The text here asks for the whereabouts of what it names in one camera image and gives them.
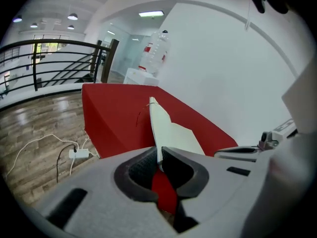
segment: railing post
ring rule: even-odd
[[[98,41],[97,41],[97,45],[98,45],[98,46],[100,46],[101,43],[102,43],[101,40],[98,40]],[[92,64],[91,64],[91,66],[90,66],[90,73],[93,73],[94,70],[95,70],[95,64],[96,64],[96,60],[97,60],[98,51],[99,51],[99,49],[95,49],[95,51],[94,51],[94,53],[93,53],[94,56],[93,56],[93,59],[92,59],[92,61],[91,61]]]
[[[111,64],[112,60],[115,54],[115,51],[118,47],[119,41],[116,39],[112,39],[111,44],[110,44],[110,51],[107,54],[106,60],[104,62],[104,68],[103,68],[103,73],[101,75],[101,82],[102,83],[107,83],[108,77],[109,77],[109,72],[111,69]]]
[[[33,83],[34,83],[35,91],[38,90],[38,85],[37,85],[37,82],[36,82],[36,53],[37,53],[37,49],[38,49],[38,44],[35,43],[34,44],[34,50],[33,50]]]
[[[97,59],[97,66],[95,68],[95,73],[94,73],[94,83],[96,82],[96,79],[97,79],[97,72],[101,62],[102,53],[103,53],[103,50],[100,49],[98,54],[98,59]]]

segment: fluorescent light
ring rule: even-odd
[[[139,13],[141,17],[155,17],[155,16],[163,16],[164,12],[161,10],[158,11],[147,11],[147,12],[141,12]]]
[[[16,16],[16,17],[13,19],[13,22],[14,22],[14,23],[21,22],[21,21],[22,21],[22,16],[21,16],[21,15],[18,15],[18,16]]]
[[[78,19],[78,16],[77,16],[76,13],[72,13],[72,14],[70,14],[67,18],[68,18],[68,19],[71,19],[71,20],[77,20],[77,19]]]
[[[37,28],[38,25],[37,25],[37,23],[33,23],[32,25],[30,25],[30,27],[31,27],[31,28]]]

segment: red tablecloth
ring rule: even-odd
[[[84,84],[85,131],[102,158],[155,145],[146,106],[150,97],[155,97],[172,122],[193,131],[206,155],[213,156],[216,150],[237,146],[220,128],[159,87]],[[158,207],[174,213],[176,195],[160,171],[155,174],[152,190],[159,194]]]

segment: white power strip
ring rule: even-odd
[[[74,152],[74,149],[69,150],[69,158],[70,159],[83,159],[89,157],[89,150],[88,149],[79,149],[77,152]]]

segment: rectangular ceiling light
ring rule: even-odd
[[[139,13],[141,17],[155,17],[155,16],[164,16],[164,12],[161,10],[158,11],[147,11]]]

